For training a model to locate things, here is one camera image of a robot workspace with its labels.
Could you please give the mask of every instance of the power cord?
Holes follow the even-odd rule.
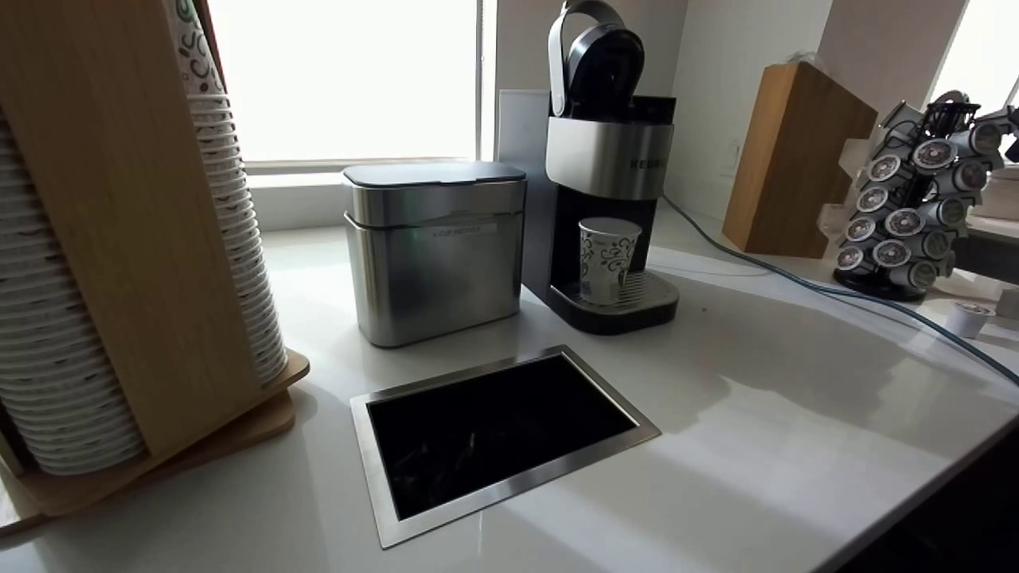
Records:
[[[664,196],[662,196],[662,197],[664,198],[665,203],[668,203],[669,207],[672,207],[677,213],[679,213],[680,215],[682,215],[683,218],[687,220],[687,222],[689,222],[691,225],[693,225],[694,229],[698,233],[700,233],[701,237],[704,238],[704,241],[707,241],[708,243],[710,243],[711,246],[714,247],[715,249],[718,249],[719,251],[722,251],[722,252],[725,252],[725,253],[727,253],[729,255],[732,255],[732,256],[734,256],[734,257],[736,257],[738,259],[742,259],[744,261],[747,261],[748,263],[751,263],[751,264],[757,265],[757,266],[759,266],[761,268],[767,269],[767,270],[769,270],[769,271],[771,271],[771,272],[773,272],[773,273],[775,273],[777,275],[781,275],[781,276],[783,276],[785,278],[788,278],[788,279],[792,280],[793,282],[796,282],[800,287],[804,287],[804,288],[809,289],[809,290],[811,290],[811,291],[813,291],[815,293],[823,293],[825,295],[834,295],[836,297],[845,297],[847,299],[859,299],[861,301],[868,301],[868,302],[871,302],[871,303],[876,303],[876,304],[879,304],[881,306],[886,306],[886,307],[888,307],[888,308],[890,308],[892,310],[899,311],[899,312],[901,312],[901,313],[909,316],[910,318],[913,318],[914,320],[918,320],[918,321],[922,322],[924,325],[928,326],[931,330],[934,330],[938,334],[941,334],[941,335],[945,336],[946,338],[952,341],[956,346],[958,346],[962,350],[968,352],[970,355],[974,356],[975,358],[983,361],[987,366],[990,366],[995,370],[998,370],[998,372],[1001,373],[1006,378],[1008,378],[1009,381],[1011,381],[1012,383],[1014,383],[1017,386],[1019,386],[1019,375],[1017,375],[1015,372],[1013,372],[1012,370],[1010,370],[1007,366],[1005,366],[1001,362],[998,362],[997,360],[995,360],[994,358],[991,358],[990,356],[988,356],[986,353],[984,353],[980,349],[978,349],[978,348],[974,347],[973,345],[967,343],[965,340],[959,337],[958,335],[956,335],[956,334],[948,331],[947,329],[945,329],[944,326],[942,326],[941,324],[937,324],[933,320],[930,320],[929,318],[927,318],[927,317],[925,317],[925,316],[923,316],[923,315],[921,315],[921,314],[919,314],[919,313],[917,313],[917,312],[915,312],[915,311],[913,311],[913,310],[911,310],[909,308],[906,308],[906,307],[904,307],[904,306],[902,306],[902,305],[900,305],[898,303],[893,303],[891,301],[886,301],[884,299],[878,299],[877,297],[871,297],[869,295],[864,295],[862,293],[857,293],[855,291],[846,291],[844,289],[833,289],[832,287],[825,287],[823,284],[815,284],[813,282],[810,282],[809,280],[806,280],[804,278],[801,278],[801,277],[793,274],[792,272],[789,272],[788,270],[779,268],[779,267],[776,267],[776,266],[774,266],[774,265],[772,265],[770,263],[766,263],[766,262],[764,262],[762,260],[755,259],[754,257],[751,257],[749,255],[745,255],[743,253],[740,253],[739,251],[734,251],[734,250],[730,249],[729,247],[726,247],[725,245],[718,243],[714,239],[711,239],[708,236],[708,233],[704,232],[704,229],[702,229],[700,227],[700,225],[697,224],[697,222],[694,221],[690,217],[690,215],[688,215],[683,209],[681,209],[679,207],[679,205],[677,205],[676,203],[673,203],[672,199],[669,199],[667,197],[664,197]]]

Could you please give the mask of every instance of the window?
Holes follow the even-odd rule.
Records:
[[[245,160],[478,153],[478,0],[209,0]]]
[[[1019,21],[1016,0],[969,0],[956,29],[931,98],[950,90],[967,94],[981,105],[977,115],[1019,106],[1019,45],[1015,33],[1001,22]],[[1002,152],[1015,138],[1007,136]]]

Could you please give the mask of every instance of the keurig coffee maker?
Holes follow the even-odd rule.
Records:
[[[572,13],[597,24],[562,57]],[[551,93],[499,94],[498,161],[527,173],[523,280],[567,322],[618,334],[676,316],[679,293],[644,269],[673,138],[674,98],[634,96],[644,47],[608,4],[569,0],[548,34]],[[619,302],[580,296],[580,229],[588,217],[615,217],[642,232]]]

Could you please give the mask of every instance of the electrical outlet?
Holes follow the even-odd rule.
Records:
[[[737,140],[731,140],[721,152],[721,161],[718,174],[723,177],[735,177],[736,169],[740,166],[740,152],[742,145]]]

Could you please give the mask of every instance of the countertop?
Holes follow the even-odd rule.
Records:
[[[286,344],[312,362],[293,430],[7,539],[0,570],[806,572],[1019,413],[1019,389],[908,319],[734,262],[669,211],[653,243],[681,296],[668,324],[588,335],[525,290],[513,318],[380,350],[358,330],[343,230],[266,233]],[[944,321],[951,300],[919,309]],[[999,319],[976,344],[1019,368],[1017,330]],[[383,552],[350,399],[561,344],[662,435]]]

